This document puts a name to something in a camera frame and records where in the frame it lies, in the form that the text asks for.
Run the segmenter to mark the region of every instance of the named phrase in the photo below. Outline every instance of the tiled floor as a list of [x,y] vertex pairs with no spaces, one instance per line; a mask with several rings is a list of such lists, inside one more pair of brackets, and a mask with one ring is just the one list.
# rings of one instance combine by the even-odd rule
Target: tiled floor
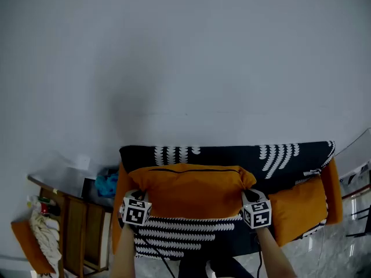
[[[298,277],[371,277],[371,236],[345,237],[346,234],[364,231],[366,218],[353,219],[351,213],[367,208],[370,204],[371,193],[346,200],[343,202],[344,220],[342,223],[327,225],[323,230],[309,237],[282,247]],[[236,257],[236,259],[256,277],[259,266],[258,253]],[[169,262],[176,276],[178,265],[179,262]],[[135,266],[137,278],[171,277],[162,261],[140,258],[136,260]],[[108,272],[94,277],[108,277]],[[267,277],[264,266],[260,271],[260,277]]]

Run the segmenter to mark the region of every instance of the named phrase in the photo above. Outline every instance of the orange fabric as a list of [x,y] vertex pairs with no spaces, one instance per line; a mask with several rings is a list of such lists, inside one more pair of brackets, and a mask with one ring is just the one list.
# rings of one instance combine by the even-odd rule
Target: orange fabric
[[279,246],[291,242],[327,216],[320,176],[268,197],[272,205],[275,240]]
[[24,255],[30,262],[37,274],[55,273],[54,269],[42,253],[39,243],[34,236],[29,222],[12,222],[12,230],[19,244],[22,247]]
[[118,223],[118,210],[122,204],[122,199],[128,191],[132,189],[138,189],[138,185],[128,176],[127,172],[123,168],[122,163],[120,163],[118,172],[118,181],[116,187],[116,195],[114,202],[114,211],[112,215],[112,251],[115,254],[118,241],[121,235],[121,227]]
[[334,158],[323,168],[321,178],[329,206],[326,225],[337,224],[343,220],[343,201],[341,199],[339,175],[337,174]]
[[256,183],[254,175],[239,166],[173,164],[140,168],[129,176],[142,191],[148,192],[151,215],[157,217],[234,216],[242,207],[241,191]]

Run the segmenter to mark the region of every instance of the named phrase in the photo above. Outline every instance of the sofa armrest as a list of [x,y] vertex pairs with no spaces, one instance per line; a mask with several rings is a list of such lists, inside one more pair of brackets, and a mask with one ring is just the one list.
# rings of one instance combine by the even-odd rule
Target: sofa armrest
[[321,178],[329,206],[326,225],[337,224],[343,220],[343,202],[334,158],[323,168]]

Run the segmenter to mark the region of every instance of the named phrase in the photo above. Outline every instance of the wooden furniture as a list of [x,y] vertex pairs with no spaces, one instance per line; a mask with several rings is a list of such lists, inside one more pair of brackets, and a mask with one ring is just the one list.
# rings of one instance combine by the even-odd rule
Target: wooden furniture
[[[370,211],[370,210],[371,210],[371,205],[370,205],[369,208],[363,209],[363,210],[358,211],[356,213],[353,213],[352,215],[358,214],[358,213],[361,213],[361,212],[365,212],[365,211]],[[363,233],[350,234],[350,235],[346,235],[346,237],[355,237],[355,238],[358,238],[358,237],[363,237],[363,236],[366,236],[366,235],[371,235],[371,217],[369,217],[369,216],[370,216],[370,214],[368,214],[366,216],[363,216],[363,217],[360,217],[360,218],[357,218],[358,220],[361,220],[361,219],[367,217],[366,228],[365,228],[365,231]]]
[[[41,187],[40,196],[54,200],[61,210],[59,216],[50,215],[60,226],[59,250],[62,259],[59,261],[59,277],[64,277],[64,269],[78,277],[108,270],[108,233],[112,211],[54,189],[30,175],[27,179]],[[84,274],[84,266],[93,272]]]

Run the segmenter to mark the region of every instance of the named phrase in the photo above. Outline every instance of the white towel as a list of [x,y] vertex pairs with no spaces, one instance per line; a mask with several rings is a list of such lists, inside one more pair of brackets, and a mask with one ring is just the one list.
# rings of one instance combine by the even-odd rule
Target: white towel
[[59,277],[58,261],[61,259],[62,255],[59,252],[58,241],[45,224],[45,217],[35,210],[32,211],[30,226],[40,245],[42,253],[55,271],[55,274],[50,274],[51,277]]

